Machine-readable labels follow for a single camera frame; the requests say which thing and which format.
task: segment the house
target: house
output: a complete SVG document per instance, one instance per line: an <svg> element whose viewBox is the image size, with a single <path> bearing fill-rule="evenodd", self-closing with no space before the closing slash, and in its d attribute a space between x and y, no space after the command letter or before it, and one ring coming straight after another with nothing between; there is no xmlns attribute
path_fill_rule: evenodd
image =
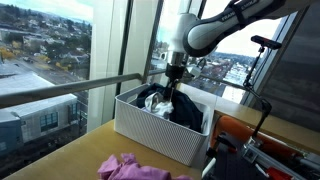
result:
<svg viewBox="0 0 320 180"><path fill-rule="evenodd" d="M2 78L0 86L0 95L4 95L53 84L29 72ZM0 156L28 141L70 126L78 120L77 107L77 97L67 94L1 109Z"/></svg>

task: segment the city view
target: city view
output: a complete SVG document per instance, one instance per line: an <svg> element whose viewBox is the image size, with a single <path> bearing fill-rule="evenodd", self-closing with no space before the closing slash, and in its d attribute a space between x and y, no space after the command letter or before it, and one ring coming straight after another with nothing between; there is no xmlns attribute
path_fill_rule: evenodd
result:
<svg viewBox="0 0 320 180"><path fill-rule="evenodd" d="M0 95L89 79L92 25L0 1ZM0 179L86 133L88 92L0 109Z"/></svg>

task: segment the plastic bin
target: plastic bin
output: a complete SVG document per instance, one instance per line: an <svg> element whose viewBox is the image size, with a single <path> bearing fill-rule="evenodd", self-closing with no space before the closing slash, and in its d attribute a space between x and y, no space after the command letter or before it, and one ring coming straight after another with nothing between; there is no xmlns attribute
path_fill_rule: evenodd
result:
<svg viewBox="0 0 320 180"><path fill-rule="evenodd" d="M203 132L198 133L139 109L136 97L148 86L145 84L116 96L115 131L190 166L210 133L212 110L194 101L203 112Z"/></svg>

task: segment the wooden table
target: wooden table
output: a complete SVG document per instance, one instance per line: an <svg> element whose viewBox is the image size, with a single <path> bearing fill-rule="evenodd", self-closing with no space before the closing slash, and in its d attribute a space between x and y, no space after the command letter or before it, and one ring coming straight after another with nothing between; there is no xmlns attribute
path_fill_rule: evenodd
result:
<svg viewBox="0 0 320 180"><path fill-rule="evenodd" d="M103 161L115 154L134 153L141 165L169 171L173 177L188 175L201 179L201 171L185 166L157 153L113 130L110 121L6 179L98 179L97 171Z"/></svg>

